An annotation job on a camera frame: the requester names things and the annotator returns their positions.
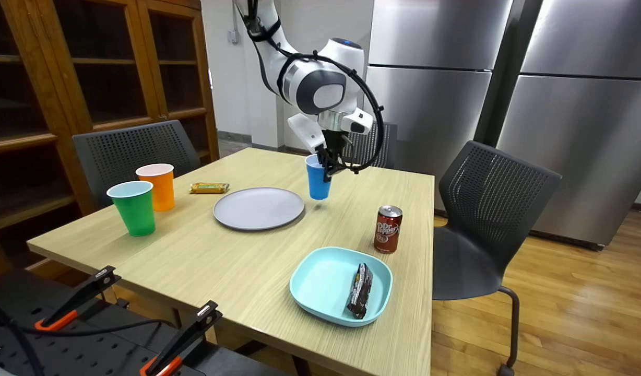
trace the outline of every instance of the refrigerator door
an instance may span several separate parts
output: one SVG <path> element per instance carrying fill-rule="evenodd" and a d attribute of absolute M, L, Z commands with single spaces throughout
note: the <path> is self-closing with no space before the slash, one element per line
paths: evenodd
<path fill-rule="evenodd" d="M 492 69 L 512 0 L 377 0 L 370 65 Z"/>
<path fill-rule="evenodd" d="M 535 231 L 604 246 L 641 191 L 641 82 L 520 76 L 497 149 L 563 176 Z"/>
<path fill-rule="evenodd" d="M 546 0 L 522 72 L 641 78 L 641 0 Z"/>
<path fill-rule="evenodd" d="M 368 86 L 397 127 L 397 141 L 387 141 L 392 167 L 440 177 L 474 138 L 489 79 L 482 72 L 370 67 Z"/>

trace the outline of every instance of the blue cup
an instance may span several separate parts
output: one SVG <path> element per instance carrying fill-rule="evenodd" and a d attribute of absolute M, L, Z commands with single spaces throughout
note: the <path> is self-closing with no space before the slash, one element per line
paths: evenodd
<path fill-rule="evenodd" d="M 319 165 L 317 155 L 309 155 L 304 159 L 304 167 L 307 167 L 307 185 L 309 185 L 311 198 L 313 201 L 326 201 L 327 191 L 333 189 L 333 182 L 324 180 L 324 167 Z"/>

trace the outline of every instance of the black chair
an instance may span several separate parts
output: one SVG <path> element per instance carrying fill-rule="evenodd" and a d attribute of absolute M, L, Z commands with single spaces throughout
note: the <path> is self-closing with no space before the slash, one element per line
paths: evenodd
<path fill-rule="evenodd" d="M 440 180 L 448 225 L 435 231 L 433 299 L 512 299 L 509 357 L 499 376 L 513 374 L 520 329 L 520 299 L 503 286 L 503 273 L 560 182 L 479 142 L 468 142 Z"/>
<path fill-rule="evenodd" d="M 112 185 L 135 180 L 135 169 L 149 163 L 172 163 L 181 176 L 200 165 L 198 155 L 177 120 L 123 129 L 73 136 L 92 201 L 109 205 Z"/>

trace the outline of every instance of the floor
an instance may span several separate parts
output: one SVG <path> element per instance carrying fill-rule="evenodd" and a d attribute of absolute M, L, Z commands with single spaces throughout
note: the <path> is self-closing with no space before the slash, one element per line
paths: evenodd
<path fill-rule="evenodd" d="M 249 147 L 225 138 L 222 155 Z M 612 245 L 587 250 L 565 242 L 529 238 L 512 261 L 506 284 L 522 299 L 520 376 L 641 376 L 641 212 L 632 210 Z M 151 296 L 130 296 L 151 316 L 167 309 Z M 501 295 L 435 304 L 433 374 L 491 376 L 507 357 L 509 305 Z M 244 338 L 222 336 L 238 348 Z M 294 374 L 276 350 L 256 359 Z M 322 366 L 313 376 L 333 376 Z"/>

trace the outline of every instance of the cabinet shelf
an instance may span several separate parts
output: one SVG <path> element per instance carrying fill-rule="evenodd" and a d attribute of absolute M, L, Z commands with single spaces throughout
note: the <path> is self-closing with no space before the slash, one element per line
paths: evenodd
<path fill-rule="evenodd" d="M 27 105 L 17 103 L 17 100 L 8 100 L 8 99 L 0 99 L 0 111 L 17 111 L 17 109 L 27 109 Z"/>
<path fill-rule="evenodd" d="M 0 138 L 0 152 L 35 149 L 35 147 L 52 145 L 55 141 L 56 141 L 55 135 L 8 136 L 8 138 Z"/>
<path fill-rule="evenodd" d="M 134 58 L 72 58 L 76 65 L 135 65 Z"/>
<path fill-rule="evenodd" d="M 21 64 L 19 55 L 0 55 L 0 64 Z"/>
<path fill-rule="evenodd" d="M 187 117 L 200 117 L 207 111 L 203 107 L 195 107 L 195 109 L 177 109 L 177 111 L 170 111 L 172 120 L 187 120 Z"/>
<path fill-rule="evenodd" d="M 197 61 L 158 61 L 158 65 L 181 65 L 181 67 L 192 67 Z"/>
<path fill-rule="evenodd" d="M 130 117 L 130 120 L 117 120 L 117 122 L 101 122 L 101 123 L 95 123 L 92 127 L 95 129 L 117 129 L 117 127 L 132 127 L 139 123 L 149 123 L 149 122 L 152 122 L 152 117 Z"/>
<path fill-rule="evenodd" d="M 73 205 L 72 195 L 55 195 L 46 197 L 45 193 L 26 193 L 26 195 L 15 195 L 15 198 L 5 198 L 0 208 L 15 208 L 15 210 L 0 210 L 0 231 L 17 225 L 21 222 L 40 217 L 45 214 L 62 210 Z"/>

